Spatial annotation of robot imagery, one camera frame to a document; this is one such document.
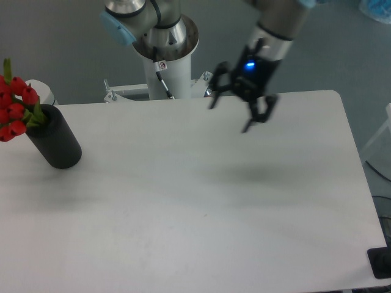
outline red tulip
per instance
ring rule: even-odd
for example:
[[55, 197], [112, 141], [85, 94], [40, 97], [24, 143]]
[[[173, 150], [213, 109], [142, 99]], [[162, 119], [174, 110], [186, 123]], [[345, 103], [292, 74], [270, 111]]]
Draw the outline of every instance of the red tulip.
[[0, 109], [5, 109], [12, 104], [12, 98], [9, 93], [0, 92]]
[[8, 126], [4, 126], [0, 129], [0, 142], [8, 142], [14, 137], [15, 136], [11, 134], [11, 131]]
[[27, 127], [22, 121], [17, 120], [17, 121], [11, 122], [9, 129], [10, 129], [11, 135], [20, 136], [21, 134], [24, 134], [26, 132]]
[[27, 105], [34, 105], [39, 99], [37, 92], [32, 87], [26, 87], [22, 93], [22, 100]]
[[7, 124], [10, 121], [10, 116], [7, 111], [0, 109], [0, 124]]
[[0, 92], [8, 93], [9, 95], [11, 95], [12, 89], [8, 84], [0, 82]]
[[27, 84], [19, 77], [14, 77], [10, 83], [11, 90], [17, 96], [21, 96]]
[[20, 120], [24, 116], [24, 107], [19, 103], [13, 103], [7, 107], [7, 113], [11, 119]]

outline black vase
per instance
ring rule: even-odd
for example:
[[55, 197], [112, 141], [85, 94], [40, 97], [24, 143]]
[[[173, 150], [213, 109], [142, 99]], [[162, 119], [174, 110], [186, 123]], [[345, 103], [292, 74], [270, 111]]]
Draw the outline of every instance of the black vase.
[[54, 168], [66, 169], [76, 165], [81, 158], [81, 147], [64, 116], [59, 109], [47, 104], [42, 104], [42, 112], [48, 117], [49, 124], [28, 128], [27, 136]]

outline blue light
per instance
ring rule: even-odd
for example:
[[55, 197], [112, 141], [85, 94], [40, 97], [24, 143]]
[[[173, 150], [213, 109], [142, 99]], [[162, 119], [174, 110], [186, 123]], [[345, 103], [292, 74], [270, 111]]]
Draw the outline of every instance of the blue light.
[[253, 70], [254, 68], [255, 68], [255, 62], [254, 61], [250, 61], [250, 62], [248, 62], [244, 66], [244, 69], [246, 69], [246, 70]]

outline green leaf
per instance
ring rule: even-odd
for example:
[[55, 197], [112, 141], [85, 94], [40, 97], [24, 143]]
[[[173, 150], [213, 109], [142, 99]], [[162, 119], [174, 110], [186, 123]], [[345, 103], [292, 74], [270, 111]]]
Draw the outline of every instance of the green leaf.
[[41, 97], [38, 98], [38, 101], [34, 105], [34, 110], [32, 111], [34, 114], [34, 117], [37, 119], [37, 121], [40, 122], [41, 125], [46, 125], [48, 122], [48, 118], [45, 116], [45, 114], [42, 112], [41, 109]]
[[27, 127], [39, 127], [42, 126], [41, 121], [34, 115], [31, 115], [30, 120], [26, 124]]
[[27, 109], [24, 110], [24, 116], [22, 118], [22, 122], [25, 124], [28, 124], [30, 122], [30, 119], [32, 117], [32, 113], [28, 111]]
[[11, 83], [11, 79], [12, 79], [11, 59], [10, 58], [4, 59], [3, 67], [4, 67], [4, 80], [5, 80], [5, 83], [9, 85]]

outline light blue cap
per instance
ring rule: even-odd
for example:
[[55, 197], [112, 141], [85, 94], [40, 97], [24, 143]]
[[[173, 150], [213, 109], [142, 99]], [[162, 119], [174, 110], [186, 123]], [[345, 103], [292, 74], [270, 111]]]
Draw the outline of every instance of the light blue cap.
[[107, 12], [102, 12], [99, 18], [109, 35], [119, 44], [129, 46], [136, 41], [134, 35], [116, 18]]
[[316, 6], [316, 0], [298, 0], [300, 4], [306, 6], [308, 9], [314, 8]]

